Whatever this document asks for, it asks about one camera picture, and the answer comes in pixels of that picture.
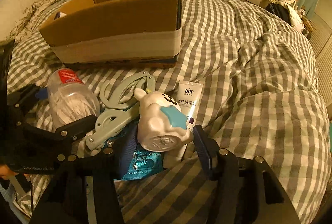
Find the clear plastic water bottle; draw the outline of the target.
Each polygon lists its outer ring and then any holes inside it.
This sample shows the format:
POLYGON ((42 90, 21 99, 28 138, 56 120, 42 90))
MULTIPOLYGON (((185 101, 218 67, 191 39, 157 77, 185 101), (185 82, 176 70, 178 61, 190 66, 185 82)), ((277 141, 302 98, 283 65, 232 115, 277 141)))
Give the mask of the clear plastic water bottle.
POLYGON ((96 95, 68 68, 53 72, 47 82, 48 102, 54 127, 62 127, 89 115, 100 115, 96 95))

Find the grey folding travel hanger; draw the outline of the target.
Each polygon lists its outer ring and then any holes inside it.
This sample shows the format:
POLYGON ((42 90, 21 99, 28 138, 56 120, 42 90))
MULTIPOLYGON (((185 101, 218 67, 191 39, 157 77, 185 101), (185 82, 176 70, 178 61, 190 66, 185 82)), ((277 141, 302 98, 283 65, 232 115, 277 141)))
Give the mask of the grey folding travel hanger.
POLYGON ((105 106, 103 113, 99 115, 95 124, 95 133, 86 140, 89 150, 100 149, 105 142, 117 136, 122 129, 139 116, 138 100, 131 97, 122 103, 123 94, 128 89, 143 89, 146 93, 155 90, 155 78, 148 71, 141 71, 124 79, 107 98, 106 90, 110 81, 103 83, 100 90, 100 100, 105 106))

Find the white BOP cream tube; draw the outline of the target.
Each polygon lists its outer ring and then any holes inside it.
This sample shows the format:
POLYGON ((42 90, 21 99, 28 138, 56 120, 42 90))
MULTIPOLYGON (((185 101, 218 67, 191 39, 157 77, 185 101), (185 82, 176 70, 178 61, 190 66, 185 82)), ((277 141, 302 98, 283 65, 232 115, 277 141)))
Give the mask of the white BOP cream tube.
POLYGON ((187 116, 187 133, 181 147, 172 149, 164 154, 163 168, 169 169, 178 165, 186 152, 187 145, 192 142, 192 128, 196 121, 198 106, 204 85, 198 82, 180 80, 176 101, 181 107, 182 113, 187 116))

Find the teal foil snack packet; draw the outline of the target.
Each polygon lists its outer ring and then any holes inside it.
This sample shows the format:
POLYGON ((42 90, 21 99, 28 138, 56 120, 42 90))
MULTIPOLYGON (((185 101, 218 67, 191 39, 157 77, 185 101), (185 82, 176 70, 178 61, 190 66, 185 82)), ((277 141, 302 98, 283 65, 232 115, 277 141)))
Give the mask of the teal foil snack packet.
POLYGON ((142 148, 138 143, 127 172, 122 176, 123 181, 148 178, 163 171, 161 154, 142 148))

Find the floral patterned pillow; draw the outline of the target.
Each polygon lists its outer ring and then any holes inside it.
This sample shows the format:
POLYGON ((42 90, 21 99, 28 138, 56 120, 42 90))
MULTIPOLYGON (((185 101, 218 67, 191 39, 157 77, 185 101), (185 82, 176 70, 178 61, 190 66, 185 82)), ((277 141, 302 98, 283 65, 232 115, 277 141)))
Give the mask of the floral patterned pillow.
POLYGON ((21 41, 29 36, 37 23, 38 17, 46 8, 59 0, 38 0, 31 6, 27 7, 23 12, 23 17, 16 23, 15 27, 10 31, 6 39, 15 39, 21 41))

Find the open cardboard box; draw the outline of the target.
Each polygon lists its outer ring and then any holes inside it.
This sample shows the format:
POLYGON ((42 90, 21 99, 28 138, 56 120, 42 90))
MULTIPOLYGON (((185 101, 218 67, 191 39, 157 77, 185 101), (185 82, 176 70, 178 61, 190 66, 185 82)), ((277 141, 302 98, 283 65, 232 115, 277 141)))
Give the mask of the open cardboard box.
POLYGON ((67 65, 173 67, 181 50, 182 0, 70 0, 40 27, 67 65))

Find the white louvered wardrobe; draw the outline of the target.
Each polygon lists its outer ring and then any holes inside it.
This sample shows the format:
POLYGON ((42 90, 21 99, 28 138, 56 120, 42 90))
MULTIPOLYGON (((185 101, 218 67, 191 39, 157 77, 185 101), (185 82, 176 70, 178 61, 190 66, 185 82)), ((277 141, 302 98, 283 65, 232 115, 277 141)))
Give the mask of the white louvered wardrobe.
POLYGON ((316 13, 311 19, 314 28, 310 44, 316 56, 319 91, 322 95, 331 120, 331 27, 316 13))

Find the black and white clothes pile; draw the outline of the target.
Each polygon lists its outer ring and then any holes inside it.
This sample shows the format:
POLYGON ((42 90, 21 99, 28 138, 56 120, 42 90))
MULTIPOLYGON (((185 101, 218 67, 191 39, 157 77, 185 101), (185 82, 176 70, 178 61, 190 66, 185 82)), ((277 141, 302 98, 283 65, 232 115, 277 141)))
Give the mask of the black and white clothes pile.
POLYGON ((302 33, 304 29, 302 19, 291 6, 268 3, 265 9, 288 23, 297 32, 302 33))

